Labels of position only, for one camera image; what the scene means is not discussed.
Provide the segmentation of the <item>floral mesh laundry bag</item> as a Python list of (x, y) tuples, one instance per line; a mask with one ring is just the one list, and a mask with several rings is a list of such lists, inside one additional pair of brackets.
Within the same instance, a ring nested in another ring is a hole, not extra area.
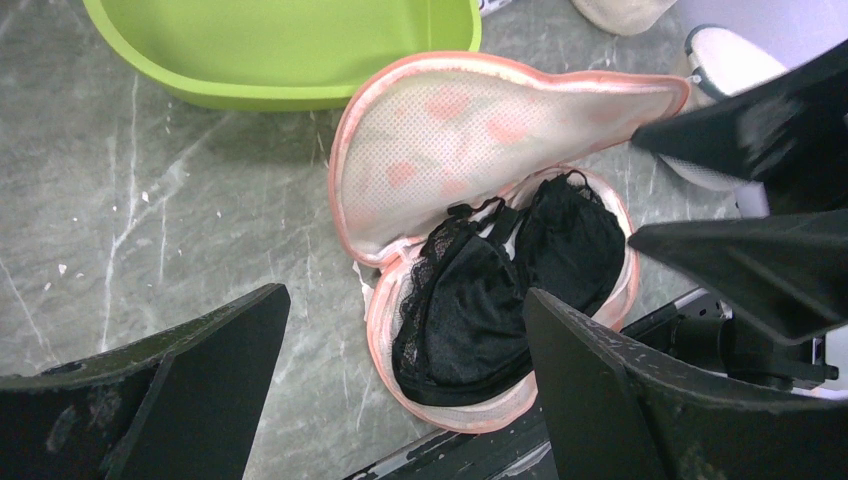
[(436, 427), (482, 434), (514, 422), (538, 393), (529, 373), (481, 402), (428, 406), (395, 379), (400, 305), (421, 247), (448, 209), (492, 197), (525, 206), (543, 181), (677, 114), (689, 94), (677, 76), (547, 74), (472, 52), (415, 54), (360, 87), (336, 130), (328, 194), (341, 244), (380, 272), (366, 299), (366, 338), (378, 375), (404, 408)]

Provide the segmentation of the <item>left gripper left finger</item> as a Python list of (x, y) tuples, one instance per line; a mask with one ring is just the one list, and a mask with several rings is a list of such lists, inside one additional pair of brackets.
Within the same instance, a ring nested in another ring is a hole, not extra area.
[(290, 302), (267, 284), (125, 346), (3, 377), (2, 477), (241, 478)]

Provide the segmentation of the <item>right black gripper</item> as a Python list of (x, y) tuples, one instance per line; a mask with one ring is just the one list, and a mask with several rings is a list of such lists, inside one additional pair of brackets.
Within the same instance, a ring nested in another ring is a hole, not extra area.
[(734, 318), (680, 316), (668, 355), (781, 391), (839, 378), (825, 362), (823, 340), (813, 337), (847, 323), (846, 211), (649, 224), (628, 244), (769, 336)]

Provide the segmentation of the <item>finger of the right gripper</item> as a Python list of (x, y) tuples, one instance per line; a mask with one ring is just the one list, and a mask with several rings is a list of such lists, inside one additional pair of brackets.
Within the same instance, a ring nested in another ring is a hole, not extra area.
[(847, 45), (745, 93), (638, 128), (633, 144), (743, 181), (743, 216), (847, 207)]

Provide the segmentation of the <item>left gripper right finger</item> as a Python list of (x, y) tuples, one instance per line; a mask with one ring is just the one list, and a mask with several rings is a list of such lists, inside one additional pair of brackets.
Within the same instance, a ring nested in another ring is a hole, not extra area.
[(562, 479), (843, 479), (847, 404), (711, 374), (531, 289), (524, 319)]

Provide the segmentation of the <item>black lace bra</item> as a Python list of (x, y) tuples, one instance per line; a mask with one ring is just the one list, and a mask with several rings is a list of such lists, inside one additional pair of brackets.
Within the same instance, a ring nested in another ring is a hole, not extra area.
[(530, 288), (592, 315), (625, 264), (625, 236), (587, 177), (543, 181), (529, 204), (459, 204), (424, 243), (401, 302), (392, 368), (414, 402), (489, 400), (532, 369), (522, 317)]

